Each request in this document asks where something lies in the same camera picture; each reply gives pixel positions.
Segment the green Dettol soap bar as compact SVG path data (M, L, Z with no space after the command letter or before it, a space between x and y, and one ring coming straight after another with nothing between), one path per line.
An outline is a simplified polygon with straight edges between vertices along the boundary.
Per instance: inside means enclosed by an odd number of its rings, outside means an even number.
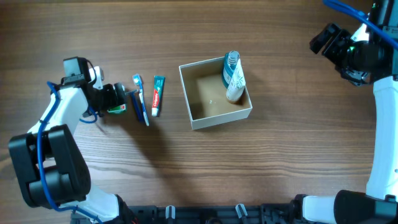
M114 108L110 108L108 110L108 113L110 113L110 114L121 114L121 113L124 113L124 112L126 112L126 105L125 104L116 106Z

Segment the blue mouthwash bottle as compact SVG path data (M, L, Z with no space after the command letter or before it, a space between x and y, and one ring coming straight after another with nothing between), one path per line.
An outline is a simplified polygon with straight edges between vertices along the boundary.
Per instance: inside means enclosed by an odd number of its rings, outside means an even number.
M238 64L238 60L240 59L240 54L238 51L232 50L224 56L223 62L223 74L222 81L223 85L227 88L233 76L233 72Z

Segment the white conditioner tube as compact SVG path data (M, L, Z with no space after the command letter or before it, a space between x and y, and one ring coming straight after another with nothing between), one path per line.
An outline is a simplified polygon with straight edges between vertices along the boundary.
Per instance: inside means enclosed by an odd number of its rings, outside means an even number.
M239 101L246 87L246 81L240 59L237 61L236 67L231 76L228 72L226 72L225 80L229 81L226 97L231 103L236 103Z

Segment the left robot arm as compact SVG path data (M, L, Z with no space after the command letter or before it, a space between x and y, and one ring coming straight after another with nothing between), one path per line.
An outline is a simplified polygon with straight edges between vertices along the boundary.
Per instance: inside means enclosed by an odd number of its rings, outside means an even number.
M73 138L82 117L125 104L121 83L102 83L101 69L83 57L63 61L65 76L48 82L50 104L27 133L9 141L9 153L25 203L71 211L91 223L135 223L122 198L91 184L88 166Z

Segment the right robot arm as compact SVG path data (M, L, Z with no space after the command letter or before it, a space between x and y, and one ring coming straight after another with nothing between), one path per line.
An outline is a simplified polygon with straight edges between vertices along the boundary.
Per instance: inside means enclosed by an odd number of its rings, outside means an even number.
M367 13L341 1L324 5L361 23L353 34L327 24L310 41L310 50L321 53L354 86L372 87L373 161L364 192L298 195L290 203L290 218L310 223L397 223L397 1L373 1Z

